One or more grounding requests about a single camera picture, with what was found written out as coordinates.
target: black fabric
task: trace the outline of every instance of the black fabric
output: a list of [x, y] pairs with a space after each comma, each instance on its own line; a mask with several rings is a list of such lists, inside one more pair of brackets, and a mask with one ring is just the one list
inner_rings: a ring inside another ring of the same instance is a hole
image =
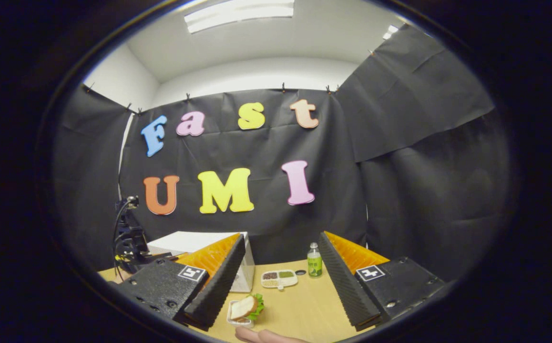
[[62, 239], [97, 270], [112, 267], [111, 239], [126, 108], [80, 87], [54, 135], [53, 180]]
[[502, 229], [511, 156], [498, 113], [361, 163], [369, 247], [449, 281]]
[[[289, 105], [306, 99], [316, 105], [311, 116], [319, 120], [313, 129], [298, 125]], [[265, 107], [266, 122], [257, 130], [241, 130], [238, 109], [248, 102]], [[204, 133], [179, 136], [176, 127], [190, 111], [206, 115]], [[164, 147], [147, 157], [141, 130], [165, 115]], [[139, 195], [134, 215], [148, 241], [182, 230], [250, 234], [255, 262], [276, 263], [306, 258], [311, 242], [328, 230], [365, 245], [366, 208], [358, 166], [352, 158], [343, 113], [325, 91], [237, 91], [193, 98], [146, 111], [135, 119], [124, 149], [121, 169], [122, 195]], [[315, 194], [309, 204], [291, 206], [283, 163], [305, 160], [308, 189]], [[200, 213], [201, 172], [215, 171], [225, 183], [230, 172], [248, 168], [248, 193], [255, 205], [250, 212]], [[145, 202], [143, 179], [161, 178], [158, 200], [165, 203], [163, 177], [179, 176], [176, 209], [169, 215], [151, 213]]]
[[456, 128], [494, 106], [480, 82], [435, 39], [404, 25], [337, 92], [361, 162]]

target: ceiling light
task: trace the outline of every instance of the ceiling light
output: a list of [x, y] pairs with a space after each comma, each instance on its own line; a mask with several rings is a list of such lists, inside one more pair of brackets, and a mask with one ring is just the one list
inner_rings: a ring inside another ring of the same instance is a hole
[[189, 33], [249, 19], [291, 18], [295, 0], [230, 0], [185, 16]]

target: finger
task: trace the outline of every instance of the finger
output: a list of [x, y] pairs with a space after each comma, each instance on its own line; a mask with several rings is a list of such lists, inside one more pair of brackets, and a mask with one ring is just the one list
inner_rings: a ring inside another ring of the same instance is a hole
[[256, 332], [242, 326], [236, 328], [236, 338], [246, 343], [262, 343]]
[[261, 343], [308, 343], [298, 338], [281, 336], [270, 330], [261, 330], [257, 336], [261, 339]]

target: white box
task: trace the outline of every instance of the white box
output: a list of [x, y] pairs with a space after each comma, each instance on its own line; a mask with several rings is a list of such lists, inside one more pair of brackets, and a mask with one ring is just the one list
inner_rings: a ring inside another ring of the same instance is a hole
[[[237, 271], [236, 278], [232, 284], [231, 292], [250, 292], [253, 288], [253, 276], [255, 275], [255, 261], [250, 250], [247, 232], [240, 232], [244, 235], [244, 254], [242, 263]], [[232, 236], [235, 232], [174, 232], [167, 236], [147, 243], [151, 254], [162, 254], [169, 252], [172, 256], [183, 252], [195, 252], [221, 239]]]

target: table surface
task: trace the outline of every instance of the table surface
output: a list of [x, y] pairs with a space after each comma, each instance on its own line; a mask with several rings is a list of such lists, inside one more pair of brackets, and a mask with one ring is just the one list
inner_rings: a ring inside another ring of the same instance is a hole
[[[350, 325], [324, 264], [323, 275], [319, 278], [310, 278], [308, 273], [298, 275], [297, 284], [285, 287], [282, 291], [261, 286], [262, 273], [281, 269], [307, 271], [308, 263], [307, 260], [301, 260], [255, 267], [251, 293], [263, 295], [265, 308], [252, 330], [268, 329], [283, 336], [297, 337], [312, 343], [335, 342], [371, 330], [367, 328], [357, 332], [354, 326]], [[100, 275], [107, 281], [121, 282], [119, 276], [115, 279], [113, 269], [102, 271]], [[122, 276], [125, 280], [129, 275], [122, 271]], [[246, 295], [247, 293], [229, 293], [208, 332], [190, 327], [226, 342], [241, 342], [235, 336], [235, 327], [227, 323], [226, 317], [229, 302], [241, 300]]]

